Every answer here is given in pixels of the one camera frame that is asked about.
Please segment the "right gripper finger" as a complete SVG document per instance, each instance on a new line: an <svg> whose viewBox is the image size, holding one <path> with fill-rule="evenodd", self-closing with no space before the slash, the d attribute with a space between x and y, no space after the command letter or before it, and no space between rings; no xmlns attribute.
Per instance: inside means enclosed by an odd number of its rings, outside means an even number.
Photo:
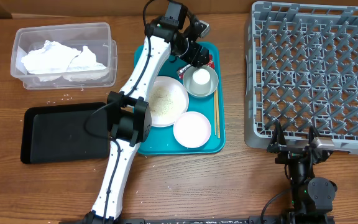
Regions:
<svg viewBox="0 0 358 224"><path fill-rule="evenodd" d="M308 132L308 145L309 146L318 146L321 143L320 134L314 126L309 127Z"/></svg>
<svg viewBox="0 0 358 224"><path fill-rule="evenodd" d="M272 134L272 138L268 144L267 152L280 153L287 147L287 142L283 133L282 126L278 120L274 122L275 129Z"/></svg>

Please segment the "red sauce packet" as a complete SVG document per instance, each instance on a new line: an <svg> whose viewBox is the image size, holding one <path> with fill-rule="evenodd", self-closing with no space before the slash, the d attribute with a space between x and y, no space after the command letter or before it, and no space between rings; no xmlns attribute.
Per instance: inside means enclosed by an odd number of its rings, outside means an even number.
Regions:
<svg viewBox="0 0 358 224"><path fill-rule="evenodd" d="M206 64L208 67L211 67L212 69L215 69L215 65L214 65L214 62L213 62L213 55L212 54L209 54L209 62ZM191 65L188 64L188 65L185 65L184 67L182 68L179 68L177 70L177 75L179 77L179 79L182 79L185 72L191 68Z"/></svg>

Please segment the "white cup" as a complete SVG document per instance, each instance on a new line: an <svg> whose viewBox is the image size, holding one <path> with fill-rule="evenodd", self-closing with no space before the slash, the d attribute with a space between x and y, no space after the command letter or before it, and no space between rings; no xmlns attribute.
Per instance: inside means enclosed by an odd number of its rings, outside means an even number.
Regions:
<svg viewBox="0 0 358 224"><path fill-rule="evenodd" d="M200 68L193 72L190 82L190 90L195 95L206 95L209 92L211 75L209 72Z"/></svg>

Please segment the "white napkin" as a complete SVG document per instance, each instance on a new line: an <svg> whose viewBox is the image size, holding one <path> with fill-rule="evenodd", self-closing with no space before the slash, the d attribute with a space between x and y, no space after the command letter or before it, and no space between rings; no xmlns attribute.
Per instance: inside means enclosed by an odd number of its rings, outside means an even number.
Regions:
<svg viewBox="0 0 358 224"><path fill-rule="evenodd" d="M33 75L73 72L76 70L74 59L85 50L88 50L87 46L83 46L80 51L56 41L46 40L41 49L31 50L21 58L21 62Z"/></svg>
<svg viewBox="0 0 358 224"><path fill-rule="evenodd" d="M87 46L83 46L82 52L72 59L67 72L80 72L77 75L64 75L63 78L70 82L85 82L104 77L108 72L102 63L96 61L96 54L92 53Z"/></svg>

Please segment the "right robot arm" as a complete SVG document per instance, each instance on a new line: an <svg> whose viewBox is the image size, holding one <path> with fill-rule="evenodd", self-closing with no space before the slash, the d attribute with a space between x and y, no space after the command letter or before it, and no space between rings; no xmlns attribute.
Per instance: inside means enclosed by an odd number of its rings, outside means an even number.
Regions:
<svg viewBox="0 0 358 224"><path fill-rule="evenodd" d="M314 174L313 166L326 161L334 152L332 139L323 137L314 126L309 127L308 142L304 145L287 144L281 124L276 121L267 152L277 155L276 164L283 164L290 188L271 198L260 214L261 223L334 223L328 213L333 209L337 185ZM281 196L291 193L293 208L277 218L265 218L267 207Z"/></svg>

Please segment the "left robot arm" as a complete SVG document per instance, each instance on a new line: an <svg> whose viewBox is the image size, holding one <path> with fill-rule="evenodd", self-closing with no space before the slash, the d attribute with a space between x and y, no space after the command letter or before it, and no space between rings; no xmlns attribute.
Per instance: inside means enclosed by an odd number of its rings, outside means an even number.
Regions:
<svg viewBox="0 0 358 224"><path fill-rule="evenodd" d="M184 4L169 1L165 15L144 22L145 40L134 70L119 92L110 92L106 105L87 118L106 112L110 143L109 160L98 197L82 223L117 223L133 158L151 129L148 95L170 56L192 67L209 63L209 51L197 43L209 32Z"/></svg>

